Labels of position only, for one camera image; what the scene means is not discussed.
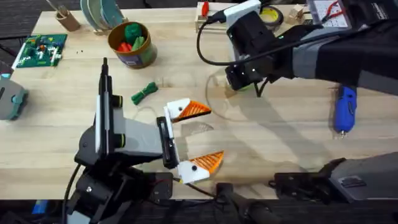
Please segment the black cable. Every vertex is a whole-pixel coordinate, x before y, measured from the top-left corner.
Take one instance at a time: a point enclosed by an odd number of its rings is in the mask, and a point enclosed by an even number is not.
[[[77,175],[77,172],[80,169],[80,166],[81,166],[80,164],[77,164],[75,170],[73,171],[72,175],[70,176],[70,180],[69,180],[69,183],[67,185],[67,189],[65,191],[65,195],[63,196],[61,224],[67,224],[67,202],[68,202],[68,198],[69,198],[69,193],[70,193],[70,189],[72,187],[72,183],[75,180],[75,177]]]
[[[173,180],[177,181],[178,183],[180,182],[180,179],[178,179],[176,177],[173,177]],[[192,188],[193,190],[196,190],[196,191],[198,191],[198,192],[200,192],[200,193],[202,193],[204,195],[207,195],[207,196],[209,196],[211,198],[216,198],[216,195],[213,195],[212,193],[209,193],[206,190],[200,189],[199,187],[197,187],[197,186],[195,186],[193,184],[186,184],[186,186],[188,186],[188,187]]]
[[[260,89],[257,86],[257,83],[254,84],[254,89],[256,89],[256,95],[257,97],[261,97],[262,92],[264,91],[264,87],[266,87],[266,84],[268,83],[268,78],[266,78],[266,80],[262,83]]]
[[[338,35],[351,35],[351,34],[355,34],[355,33],[359,32],[358,30],[343,30],[343,31],[337,31],[337,32],[332,32],[332,33],[328,33],[328,34],[321,34],[321,35],[318,35],[318,36],[315,36],[315,37],[307,38],[305,40],[300,40],[300,41],[297,41],[297,42],[293,42],[291,44],[286,44],[284,46],[277,47],[277,48],[272,49],[272,50],[268,50],[268,51],[263,52],[261,54],[253,55],[253,56],[250,56],[250,57],[245,58],[245,59],[236,60],[234,62],[213,62],[211,60],[206,59],[201,54],[201,51],[200,51],[200,36],[201,36],[201,33],[202,33],[203,29],[205,28],[205,26],[208,25],[208,24],[212,24],[214,22],[216,22],[216,21],[215,20],[206,21],[200,26],[199,31],[198,31],[198,35],[197,35],[197,52],[198,52],[199,57],[204,62],[206,62],[206,63],[208,63],[210,65],[215,65],[215,66],[240,65],[240,64],[247,63],[247,62],[251,62],[253,60],[257,60],[259,58],[265,57],[265,56],[270,55],[270,54],[274,54],[274,53],[279,52],[281,50],[291,49],[292,47],[298,47],[300,45],[311,43],[311,42],[314,42],[314,41],[317,41],[317,40],[322,40],[322,39],[326,39],[326,38],[329,38],[329,37],[335,37],[335,36],[338,36]]]

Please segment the circuit board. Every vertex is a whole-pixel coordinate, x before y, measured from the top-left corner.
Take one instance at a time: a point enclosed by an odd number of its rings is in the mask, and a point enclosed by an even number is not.
[[[57,66],[62,58],[66,34],[33,35],[25,41],[25,47],[17,68]]]

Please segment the red object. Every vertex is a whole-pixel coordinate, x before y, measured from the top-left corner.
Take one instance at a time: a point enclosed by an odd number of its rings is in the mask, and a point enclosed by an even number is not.
[[[324,18],[322,18],[322,23],[325,23],[329,19],[337,17],[337,16],[340,16],[340,15],[342,15],[344,13],[344,11],[341,10],[340,12],[336,12],[336,13],[330,14],[331,13],[331,9],[333,8],[333,6],[337,6],[337,5],[338,5],[338,0],[334,1],[333,3],[330,4],[330,6],[328,8],[328,11],[326,12],[326,15],[324,16]]]
[[[209,2],[205,1],[201,7],[201,16],[205,17],[209,13]]]
[[[119,47],[118,47],[118,51],[120,52],[130,52],[131,48],[129,48],[128,44],[125,42],[121,42]]]

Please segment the paper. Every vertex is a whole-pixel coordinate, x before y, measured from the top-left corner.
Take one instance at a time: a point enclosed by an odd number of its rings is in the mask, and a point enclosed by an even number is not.
[[[335,1],[314,1],[315,8],[317,9],[317,13],[319,16],[319,20],[322,20],[326,13],[328,12],[329,6],[334,3]],[[336,12],[340,12],[340,3],[335,4],[330,14],[334,14]],[[324,27],[348,27],[347,21],[344,17],[344,14],[336,16],[334,18],[329,19],[327,22],[323,24]]]

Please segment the orange triangle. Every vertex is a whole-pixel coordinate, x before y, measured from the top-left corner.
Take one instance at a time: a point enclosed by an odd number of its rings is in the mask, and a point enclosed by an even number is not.
[[[205,156],[190,159],[195,165],[206,169],[210,174],[214,173],[224,157],[224,151],[207,154]]]
[[[177,122],[184,119],[194,118],[197,116],[206,115],[210,113],[211,109],[208,106],[203,105],[197,101],[191,100],[188,106],[182,111],[180,116],[178,116],[178,118],[175,118],[173,121]]]

